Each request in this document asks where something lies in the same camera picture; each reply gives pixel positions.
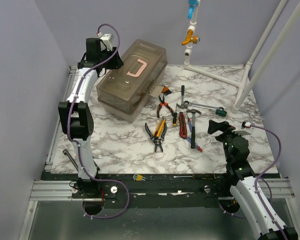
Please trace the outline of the black-handled claw hammer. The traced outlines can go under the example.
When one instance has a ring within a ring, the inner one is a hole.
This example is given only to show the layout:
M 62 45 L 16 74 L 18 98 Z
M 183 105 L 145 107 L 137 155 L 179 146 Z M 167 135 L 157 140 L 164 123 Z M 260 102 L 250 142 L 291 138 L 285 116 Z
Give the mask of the black-handled claw hammer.
M 187 109 L 187 113 L 192 114 L 192 128 L 191 128 L 191 143 L 190 148 L 195 149 L 195 139 L 196 139 L 196 128 L 195 128 L 195 122 L 196 122 L 196 114 L 201 115 L 202 113 L 197 109 Z

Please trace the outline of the translucent grey-brown toolbox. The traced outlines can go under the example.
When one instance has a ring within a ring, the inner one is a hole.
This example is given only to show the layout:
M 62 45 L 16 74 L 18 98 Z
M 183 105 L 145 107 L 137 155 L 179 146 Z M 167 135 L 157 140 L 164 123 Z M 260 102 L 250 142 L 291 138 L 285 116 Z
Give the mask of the translucent grey-brown toolbox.
M 163 88 L 167 51 L 153 43 L 137 39 L 121 56 L 123 66 L 110 70 L 97 84 L 97 99 L 109 113 L 132 123 L 150 97 L 158 97 Z

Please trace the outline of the red black utility knife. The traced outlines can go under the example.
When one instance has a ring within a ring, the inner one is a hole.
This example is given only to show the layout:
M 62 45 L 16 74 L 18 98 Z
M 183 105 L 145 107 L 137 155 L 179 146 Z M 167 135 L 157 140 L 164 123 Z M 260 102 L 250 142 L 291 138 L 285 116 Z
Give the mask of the red black utility knife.
M 187 132 L 186 119 L 185 119 L 185 115 L 184 115 L 183 112 L 179 113 L 178 120 L 179 120 L 179 136 L 182 139 L 186 139 L 187 135 L 188 135 L 188 132 Z

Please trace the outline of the grey black wire stripper pliers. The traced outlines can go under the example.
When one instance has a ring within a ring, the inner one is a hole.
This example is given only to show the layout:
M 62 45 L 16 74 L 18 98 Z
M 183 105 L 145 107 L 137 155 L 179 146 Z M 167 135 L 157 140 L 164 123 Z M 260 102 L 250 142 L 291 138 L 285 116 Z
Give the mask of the grey black wire stripper pliers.
M 149 138 L 150 138 L 150 141 L 153 142 L 153 144 L 154 144 L 154 152 L 156 153 L 156 152 L 157 152 L 157 149 L 159 148 L 160 151 L 163 153 L 163 152 L 164 152 L 164 149 L 163 149 L 162 143 L 163 143 L 163 141 L 165 140 L 166 133 L 167 133 L 167 130 L 168 130 L 167 123 L 165 122 L 163 131 L 162 131 L 160 137 L 154 137 L 154 136 L 153 136 L 154 133 L 152 133 L 152 132 L 150 131 L 150 129 L 149 129 L 147 123 L 144 124 L 144 128 L 145 128 L 145 131 L 146 131 L 146 133 L 148 134 L 148 136 L 149 136 Z

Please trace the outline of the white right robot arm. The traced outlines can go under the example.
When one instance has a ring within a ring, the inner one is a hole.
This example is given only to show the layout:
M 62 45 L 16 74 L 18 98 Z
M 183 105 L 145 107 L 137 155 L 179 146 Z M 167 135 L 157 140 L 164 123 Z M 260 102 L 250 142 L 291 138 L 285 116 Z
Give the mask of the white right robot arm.
M 215 139 L 222 143 L 226 160 L 226 180 L 220 183 L 220 191 L 233 196 L 242 209 L 256 240 L 297 240 L 294 227 L 288 227 L 278 216 L 259 184 L 248 162 L 249 141 L 227 121 L 208 122 L 207 133 L 220 131 Z

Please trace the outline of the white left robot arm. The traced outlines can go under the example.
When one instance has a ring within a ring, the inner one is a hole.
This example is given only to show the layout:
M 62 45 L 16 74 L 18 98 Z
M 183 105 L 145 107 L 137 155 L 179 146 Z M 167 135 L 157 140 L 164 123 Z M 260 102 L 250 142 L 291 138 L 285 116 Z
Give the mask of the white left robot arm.
M 76 188 L 79 193 L 94 198 L 100 194 L 101 185 L 96 179 L 96 165 L 91 136 L 94 132 L 94 119 L 89 108 L 92 88 L 102 70 L 117 70 L 124 63 L 118 48 L 112 45 L 111 34 L 86 39 L 86 52 L 77 64 L 78 79 L 67 100 L 58 104 L 62 131 L 72 143 L 78 160 L 78 179 Z

